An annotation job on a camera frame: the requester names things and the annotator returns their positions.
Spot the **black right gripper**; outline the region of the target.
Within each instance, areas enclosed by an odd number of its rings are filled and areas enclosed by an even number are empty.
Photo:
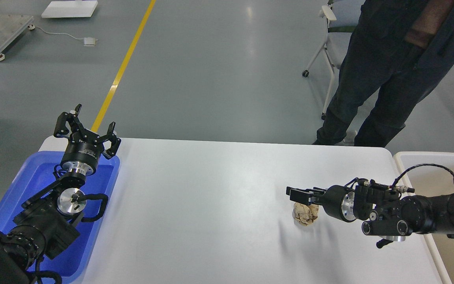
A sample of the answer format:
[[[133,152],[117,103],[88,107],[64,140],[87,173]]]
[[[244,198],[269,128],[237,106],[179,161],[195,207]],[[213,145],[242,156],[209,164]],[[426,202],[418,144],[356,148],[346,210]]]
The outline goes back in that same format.
[[[334,185],[328,189],[287,187],[285,193],[291,201],[306,206],[314,204],[317,200],[326,214],[338,220],[353,222],[357,219],[354,215],[355,193],[344,186]]]

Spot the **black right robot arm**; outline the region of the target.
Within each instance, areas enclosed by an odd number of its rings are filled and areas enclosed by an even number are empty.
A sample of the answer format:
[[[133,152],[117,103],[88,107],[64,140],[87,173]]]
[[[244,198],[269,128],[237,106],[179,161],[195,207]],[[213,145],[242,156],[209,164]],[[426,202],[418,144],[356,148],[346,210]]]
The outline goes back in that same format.
[[[449,172],[454,186],[454,172]],[[415,189],[398,185],[404,174],[391,185],[372,179],[354,178],[346,185],[327,189],[298,189],[287,187],[286,195],[301,205],[321,206],[328,216],[344,222],[361,220],[362,232],[380,237],[377,248],[394,241],[404,241],[411,234],[445,234],[454,239],[454,193],[440,196],[421,196]]]

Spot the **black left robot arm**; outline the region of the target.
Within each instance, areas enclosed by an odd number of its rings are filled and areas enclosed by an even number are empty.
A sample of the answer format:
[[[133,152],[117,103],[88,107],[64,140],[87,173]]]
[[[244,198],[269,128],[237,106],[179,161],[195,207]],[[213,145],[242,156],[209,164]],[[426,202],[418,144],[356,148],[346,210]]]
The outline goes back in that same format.
[[[41,284],[44,278],[63,282],[52,270],[41,270],[45,257],[54,259],[79,236],[77,225],[101,219],[108,206],[105,193],[81,191],[87,176],[96,173],[101,156],[113,158],[121,144],[112,122],[103,136],[83,126],[82,105],[59,115],[53,135],[68,145],[55,173],[55,181],[22,203],[15,227],[0,231],[0,284]]]

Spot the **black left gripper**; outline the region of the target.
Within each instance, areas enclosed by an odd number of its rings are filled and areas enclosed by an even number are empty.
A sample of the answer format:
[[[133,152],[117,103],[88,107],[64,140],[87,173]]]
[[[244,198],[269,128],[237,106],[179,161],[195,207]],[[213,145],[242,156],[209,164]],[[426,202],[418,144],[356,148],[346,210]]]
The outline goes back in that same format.
[[[78,118],[81,108],[82,104],[78,104],[74,110],[61,113],[56,121],[53,136],[69,139],[61,159],[61,168],[91,176],[97,170],[100,156],[110,160],[116,155],[121,139],[115,133],[115,121],[109,124],[106,135],[87,134]]]

